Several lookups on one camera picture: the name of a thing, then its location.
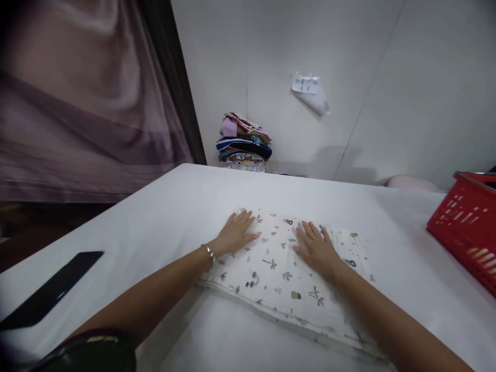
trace white patterned towel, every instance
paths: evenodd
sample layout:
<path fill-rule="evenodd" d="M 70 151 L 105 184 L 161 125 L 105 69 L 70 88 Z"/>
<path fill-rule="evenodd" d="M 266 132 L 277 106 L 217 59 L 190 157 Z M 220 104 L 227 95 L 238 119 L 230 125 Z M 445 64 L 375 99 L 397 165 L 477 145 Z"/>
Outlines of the white patterned towel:
<path fill-rule="evenodd" d="M 220 257 L 199 283 L 255 307 L 279 324 L 303 331 L 316 342 L 329 345 L 337 340 L 383 358 L 329 284 L 292 249 L 298 244 L 296 227 L 301 220 L 264 210 L 254 216 L 250 232 L 260 237 L 236 254 Z M 323 226 L 341 259 L 373 284 L 358 234 Z"/>

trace table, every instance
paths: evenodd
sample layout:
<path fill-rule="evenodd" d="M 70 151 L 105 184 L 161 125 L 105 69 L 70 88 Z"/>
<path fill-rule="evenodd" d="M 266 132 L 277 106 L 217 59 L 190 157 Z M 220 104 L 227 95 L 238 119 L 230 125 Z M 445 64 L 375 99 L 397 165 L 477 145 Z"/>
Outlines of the table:
<path fill-rule="evenodd" d="M 444 194 L 184 164 L 0 275 L 4 318 L 78 252 L 105 254 L 36 326 L 7 331 L 43 357 L 152 272 L 209 241 L 239 206 L 359 233 L 377 287 L 476 371 L 496 365 L 496 301 L 425 230 Z M 196 288 L 137 351 L 140 370 L 382 370 Z"/>

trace sleeve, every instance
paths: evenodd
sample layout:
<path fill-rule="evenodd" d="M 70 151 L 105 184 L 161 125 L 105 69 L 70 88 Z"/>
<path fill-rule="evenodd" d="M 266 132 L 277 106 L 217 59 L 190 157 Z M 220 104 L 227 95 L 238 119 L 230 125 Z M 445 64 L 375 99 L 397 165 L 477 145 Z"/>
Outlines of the sleeve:
<path fill-rule="evenodd" d="M 135 372 L 135 348 L 129 335 L 109 329 L 91 330 L 62 343 L 33 372 Z"/>

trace red plastic basket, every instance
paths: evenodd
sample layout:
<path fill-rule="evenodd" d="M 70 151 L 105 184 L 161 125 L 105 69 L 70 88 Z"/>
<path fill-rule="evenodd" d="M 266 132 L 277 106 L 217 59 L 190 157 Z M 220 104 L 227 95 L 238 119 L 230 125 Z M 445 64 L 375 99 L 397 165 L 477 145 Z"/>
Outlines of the red plastic basket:
<path fill-rule="evenodd" d="M 456 172 L 429 231 L 496 297 L 496 173 Z"/>

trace bracelet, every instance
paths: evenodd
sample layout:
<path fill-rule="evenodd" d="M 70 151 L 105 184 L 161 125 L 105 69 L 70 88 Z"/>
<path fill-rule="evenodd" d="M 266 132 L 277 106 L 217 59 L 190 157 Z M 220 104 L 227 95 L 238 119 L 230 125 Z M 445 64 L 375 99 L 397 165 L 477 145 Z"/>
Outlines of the bracelet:
<path fill-rule="evenodd" d="M 207 249 L 207 252 L 210 255 L 210 257 L 212 257 L 212 262 L 215 263 L 217 260 L 216 260 L 215 256 L 213 255 L 212 250 L 206 244 L 203 244 L 203 246 Z"/>

